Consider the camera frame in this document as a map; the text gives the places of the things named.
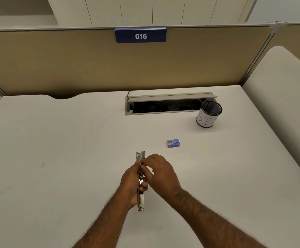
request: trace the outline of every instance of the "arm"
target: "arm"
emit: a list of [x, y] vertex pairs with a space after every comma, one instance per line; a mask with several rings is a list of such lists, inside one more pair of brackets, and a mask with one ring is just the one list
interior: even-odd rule
[[153, 154], [145, 164], [154, 172], [152, 175], [142, 165], [149, 185], [187, 221], [204, 247], [265, 248], [183, 190], [173, 167], [162, 156]]
[[[115, 248], [128, 211], [137, 204], [139, 180], [137, 161], [128, 168], [121, 178], [121, 183], [113, 197], [108, 201], [96, 221], [73, 248]], [[148, 189], [143, 180], [140, 191]]]

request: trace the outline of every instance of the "cabinet door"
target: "cabinet door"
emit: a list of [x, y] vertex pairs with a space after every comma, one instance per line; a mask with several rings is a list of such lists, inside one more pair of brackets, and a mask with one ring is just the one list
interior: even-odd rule
[[123, 26], [151, 26], [153, 0], [120, 0]]
[[120, 0], [86, 0], [91, 23], [97, 27], [122, 25]]
[[186, 0], [183, 12], [183, 25], [209, 24], [216, 0]]
[[153, 0], [153, 24], [181, 25], [185, 0]]
[[211, 24], [237, 24], [247, 0], [217, 0]]
[[85, 0], [48, 0], [62, 27], [91, 26]]

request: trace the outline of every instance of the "black mesh cup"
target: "black mesh cup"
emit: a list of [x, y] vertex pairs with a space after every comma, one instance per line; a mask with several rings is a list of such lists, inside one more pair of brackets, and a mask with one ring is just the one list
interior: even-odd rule
[[222, 107], [220, 104], [210, 100], [205, 101], [201, 105], [196, 122], [203, 128], [210, 128], [221, 113]]

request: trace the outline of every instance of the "stapler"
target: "stapler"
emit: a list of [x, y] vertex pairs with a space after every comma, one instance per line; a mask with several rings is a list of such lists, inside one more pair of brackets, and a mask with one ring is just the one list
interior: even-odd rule
[[[139, 180], [139, 186], [143, 183], [143, 170], [141, 168], [141, 165], [143, 164], [142, 160], [145, 158], [145, 151], [142, 151], [141, 153], [136, 152], [136, 160], [141, 161], [140, 167], [138, 168], [138, 180]], [[140, 189], [137, 189], [137, 212], [144, 211], [144, 194], [140, 191]]]

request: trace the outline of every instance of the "white desk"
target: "white desk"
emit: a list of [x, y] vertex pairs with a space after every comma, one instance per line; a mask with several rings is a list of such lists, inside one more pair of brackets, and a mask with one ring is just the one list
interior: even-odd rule
[[[214, 126], [197, 112], [124, 115], [127, 92], [0, 100], [0, 247], [69, 248], [117, 188], [135, 152], [162, 154], [181, 185], [269, 247], [300, 247], [300, 168], [240, 86], [132, 91], [212, 91]], [[166, 140], [181, 146], [168, 149]], [[118, 247], [201, 247], [150, 188]]]

